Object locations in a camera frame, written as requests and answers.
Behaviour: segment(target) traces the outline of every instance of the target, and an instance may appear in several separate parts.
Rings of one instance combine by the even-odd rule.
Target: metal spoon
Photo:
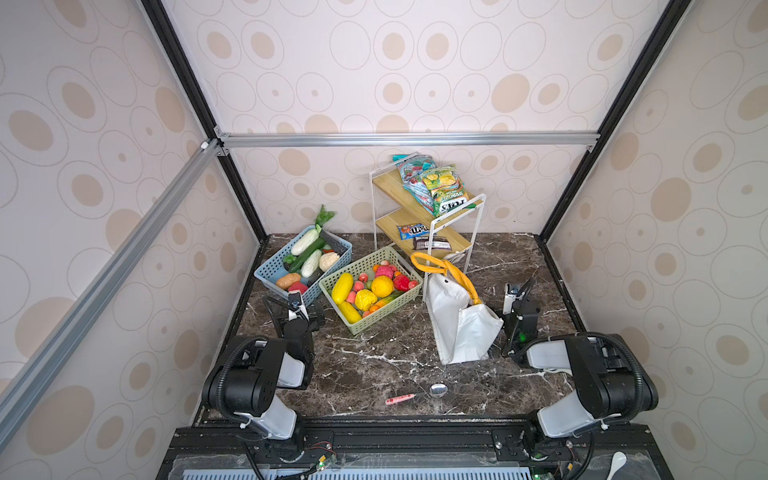
[[[608,473],[606,480],[611,480],[625,463],[627,463],[627,456],[624,452],[614,453],[614,457],[611,459],[611,471]]]
[[[448,387],[443,385],[442,383],[436,383],[435,385],[429,387],[428,392],[409,393],[408,395],[392,397],[391,399],[387,399],[385,404],[395,405],[396,403],[404,402],[406,400],[414,399],[417,396],[424,396],[424,395],[429,395],[433,399],[439,399],[446,393],[448,393]]]

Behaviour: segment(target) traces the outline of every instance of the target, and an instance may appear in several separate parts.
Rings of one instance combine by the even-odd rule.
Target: blue plastic basket
[[[283,298],[285,300],[288,300],[288,292],[281,289],[277,285],[275,285],[275,282],[279,280],[281,277],[288,274],[288,270],[286,270],[283,267],[283,258],[290,253],[291,247],[299,241],[301,237],[304,236],[304,234],[311,229],[313,229],[315,226],[310,225],[307,228],[304,229],[302,233],[299,233],[296,235],[293,240],[288,242],[286,246],[280,249],[279,252],[275,253],[270,257],[269,260],[262,263],[259,268],[256,269],[256,272],[253,274],[256,276],[257,279],[261,280],[261,283],[264,284],[266,288],[269,290],[272,290],[277,296],[280,298]],[[349,262],[352,260],[352,244],[343,238],[339,238],[333,233],[326,232],[323,230],[320,233],[321,237],[326,237],[328,239],[331,239],[334,243],[338,243],[346,248],[345,252],[339,252],[336,250],[336,252],[339,254],[341,258],[339,258],[336,263],[333,264],[333,266],[325,272],[323,275],[320,276],[320,278],[312,284],[309,290],[307,290],[303,295],[302,298],[304,299],[304,303],[310,304],[315,301],[315,299],[320,295],[320,280],[325,278],[326,276],[330,275],[333,272],[336,272],[339,268],[343,268],[349,264]]]

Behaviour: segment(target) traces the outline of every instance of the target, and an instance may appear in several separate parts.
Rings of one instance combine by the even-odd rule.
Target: plastic basket
[[[310,225],[305,228],[302,233],[296,235],[293,240],[288,242],[288,244],[281,248],[279,252],[272,255],[269,260],[262,263],[259,268],[256,269],[256,272],[253,273],[257,279],[261,280],[261,283],[263,283],[266,288],[272,290],[282,299],[288,300],[288,292],[275,285],[275,282],[279,280],[280,277],[288,274],[288,271],[283,267],[283,258],[288,253],[290,253],[291,247],[293,247],[293,245],[298,242],[306,232],[310,231],[314,227],[314,225]],[[343,238],[337,237],[333,233],[326,232],[325,230],[320,232],[320,236],[326,239],[326,242],[328,242],[328,244],[333,247],[333,249],[339,254],[340,258],[336,261],[336,263],[333,264],[330,270],[320,276],[320,278],[315,283],[313,283],[306,292],[304,292],[302,298],[304,299],[304,303],[307,304],[314,302],[315,299],[320,295],[321,280],[331,275],[333,272],[336,272],[338,269],[345,267],[352,259],[352,244],[350,242],[344,240]]]
[[[333,286],[336,285],[336,281],[339,279],[339,277],[342,276],[343,273],[346,273],[346,272],[351,273],[352,276],[357,278],[358,275],[360,275],[361,273],[372,270],[373,266],[376,264],[380,264],[382,260],[387,260],[392,265],[397,266],[397,269],[400,270],[403,275],[407,275],[407,277],[411,280],[416,280],[417,282],[419,282],[419,285],[411,288],[401,296],[394,299],[392,302],[387,303],[384,307],[378,309],[374,313],[361,319],[359,322],[357,323],[347,322],[346,318],[344,318],[344,315],[341,314],[339,307],[333,302],[333,298],[331,297]],[[325,278],[320,280],[318,283],[320,284],[320,288],[323,289],[323,293],[326,294],[326,297],[328,298],[328,301],[330,302],[331,306],[336,311],[336,314],[344,322],[344,325],[346,325],[346,327],[349,329],[350,332],[352,332],[353,335],[357,335],[363,330],[373,326],[373,324],[375,324],[385,316],[399,309],[401,306],[404,306],[411,300],[414,300],[419,295],[419,291],[422,288],[423,280],[413,269],[410,262],[406,262],[400,255],[398,255],[397,252],[395,252],[395,249],[393,249],[392,247],[384,247],[371,253],[367,257],[363,257],[360,260],[357,260],[356,262],[351,263],[346,268],[342,268],[341,270],[336,271],[333,275],[326,276]]]

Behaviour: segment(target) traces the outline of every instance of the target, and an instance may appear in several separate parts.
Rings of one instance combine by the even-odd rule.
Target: green plastic basket
[[[403,275],[406,275],[410,280],[416,280],[419,282],[419,285],[411,288],[401,296],[394,299],[392,302],[387,303],[385,306],[378,309],[374,313],[371,313],[359,322],[347,322],[346,318],[344,318],[344,315],[341,314],[339,307],[333,302],[333,298],[331,297],[333,286],[336,285],[336,281],[339,279],[339,277],[342,276],[343,273],[351,273],[352,276],[357,279],[358,275],[363,272],[372,270],[373,266],[376,264],[381,264],[382,260],[387,260],[392,265],[397,266],[397,270],[400,270],[400,272],[402,272]],[[319,282],[320,289],[323,291],[323,293],[325,293],[326,298],[330,302],[333,309],[336,311],[336,315],[339,316],[339,318],[344,322],[344,325],[346,325],[346,327],[350,332],[352,332],[353,335],[357,335],[363,330],[370,328],[373,326],[373,324],[385,316],[399,309],[401,306],[406,305],[408,302],[414,300],[419,295],[419,291],[421,290],[423,284],[422,278],[413,269],[411,263],[404,260],[397,252],[395,252],[395,249],[392,247],[380,248],[370,255],[361,258],[360,260],[350,263],[341,270],[334,272],[332,275],[322,278]]]

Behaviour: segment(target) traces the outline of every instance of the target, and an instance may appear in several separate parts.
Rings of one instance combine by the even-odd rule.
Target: marble countertop
[[[341,235],[353,245],[353,261],[373,252],[373,235]],[[273,235],[265,258],[293,235]],[[379,237],[379,247],[389,244]],[[501,309],[505,283],[523,283],[538,271],[532,296],[541,303],[539,329],[557,335],[575,331],[563,300],[533,237],[526,234],[480,233],[466,273],[478,295]],[[274,336],[261,297],[268,290],[256,282],[238,334]],[[419,297],[357,337],[351,335],[323,294],[326,324],[314,333],[315,373],[306,391],[282,390],[277,395],[304,416],[326,415],[512,415],[548,406],[573,390],[564,374],[521,369],[502,358],[503,330],[481,362],[441,365],[426,308]],[[385,406],[392,396],[424,392],[445,383],[440,399],[421,397]]]

